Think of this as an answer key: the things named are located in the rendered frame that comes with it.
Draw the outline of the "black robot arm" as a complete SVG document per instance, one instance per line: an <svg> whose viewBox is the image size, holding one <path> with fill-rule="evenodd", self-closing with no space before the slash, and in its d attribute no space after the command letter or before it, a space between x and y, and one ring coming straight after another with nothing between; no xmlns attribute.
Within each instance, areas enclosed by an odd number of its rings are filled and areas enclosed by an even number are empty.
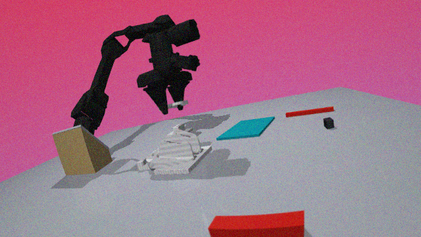
<svg viewBox="0 0 421 237"><path fill-rule="evenodd" d="M129 39L125 47L115 38L123 35ZM158 16L153 22L128 26L123 30L112 33L103 42L101 48L102 59L90 89L83 94L71 112L70 117L75 119L73 127L82 125L94 135L95 130L97 130L103 120L109 101L105 88L114 61L128 50L134 40L141 38L143 38L142 42L150 44L152 54L163 49L172 49L173 44L178 47L198 40L200 34L194 19L175 25L167 14ZM172 69L172 66L180 71L182 69L196 71L200 63L196 55L187 57L180 55L178 52L176 55L173 55L173 51L169 51L166 58L166 69Z"/></svg>

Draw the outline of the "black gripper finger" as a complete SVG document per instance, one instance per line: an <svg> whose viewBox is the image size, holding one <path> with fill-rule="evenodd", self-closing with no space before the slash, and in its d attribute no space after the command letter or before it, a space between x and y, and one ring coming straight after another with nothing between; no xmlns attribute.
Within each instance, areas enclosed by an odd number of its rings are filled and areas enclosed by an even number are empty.
<svg viewBox="0 0 421 237"><path fill-rule="evenodd" d="M170 95L172 96L174 102L184 101L185 88L189 83L190 81L186 81L180 84L167 87L167 90L170 92ZM177 108L179 109L179 111L181 111L183 109L183 105L180 104L177 106Z"/></svg>
<svg viewBox="0 0 421 237"><path fill-rule="evenodd" d="M168 103L166 98L166 89L170 82L162 82L144 88L143 91L148 93L149 97L156 103L156 106L164 115L168 114Z"/></svg>

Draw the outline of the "teal flat plate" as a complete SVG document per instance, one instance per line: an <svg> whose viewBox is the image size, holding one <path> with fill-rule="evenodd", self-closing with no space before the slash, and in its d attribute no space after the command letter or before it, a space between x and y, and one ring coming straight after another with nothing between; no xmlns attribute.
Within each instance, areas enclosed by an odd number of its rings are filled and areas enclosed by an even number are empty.
<svg viewBox="0 0 421 237"><path fill-rule="evenodd" d="M217 137L217 140L233 140L260 136L275 117L241 120L235 126Z"/></svg>

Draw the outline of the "red curved block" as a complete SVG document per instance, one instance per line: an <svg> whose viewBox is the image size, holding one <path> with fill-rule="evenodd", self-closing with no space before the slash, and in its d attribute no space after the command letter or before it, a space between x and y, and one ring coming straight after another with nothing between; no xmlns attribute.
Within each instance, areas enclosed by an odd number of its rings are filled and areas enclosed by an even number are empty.
<svg viewBox="0 0 421 237"><path fill-rule="evenodd" d="M209 234L211 237L304 237L304 211L215 216Z"/></svg>

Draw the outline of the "red long thin bar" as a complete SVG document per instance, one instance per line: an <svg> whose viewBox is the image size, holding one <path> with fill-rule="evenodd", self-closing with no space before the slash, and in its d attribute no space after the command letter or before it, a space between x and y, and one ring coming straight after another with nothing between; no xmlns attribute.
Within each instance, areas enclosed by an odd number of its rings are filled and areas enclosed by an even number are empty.
<svg viewBox="0 0 421 237"><path fill-rule="evenodd" d="M311 115L311 114L315 114L315 113L327 113L330 111L334 111L334 107L325 107L325 108L317 108L317 109L311 109L311 110L303 110L303 111L295 111L295 112L290 112L290 113L286 113L286 117L294 117L294 116L298 116L298 115Z"/></svg>

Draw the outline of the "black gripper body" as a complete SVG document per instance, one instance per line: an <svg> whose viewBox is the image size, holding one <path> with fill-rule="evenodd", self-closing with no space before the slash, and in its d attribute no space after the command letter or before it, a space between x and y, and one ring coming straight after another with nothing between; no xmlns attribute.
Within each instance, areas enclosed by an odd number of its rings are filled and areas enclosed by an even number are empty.
<svg viewBox="0 0 421 237"><path fill-rule="evenodd" d="M172 66L172 69L166 69L166 58L169 51L173 51L173 49L163 49L151 54L152 58L149 59L149 62L153 63L154 70L140 74L137 77L138 88L143 88L146 85L149 87L162 82L170 82L169 86L173 86L193 79L190 72L180 72L174 66Z"/></svg>

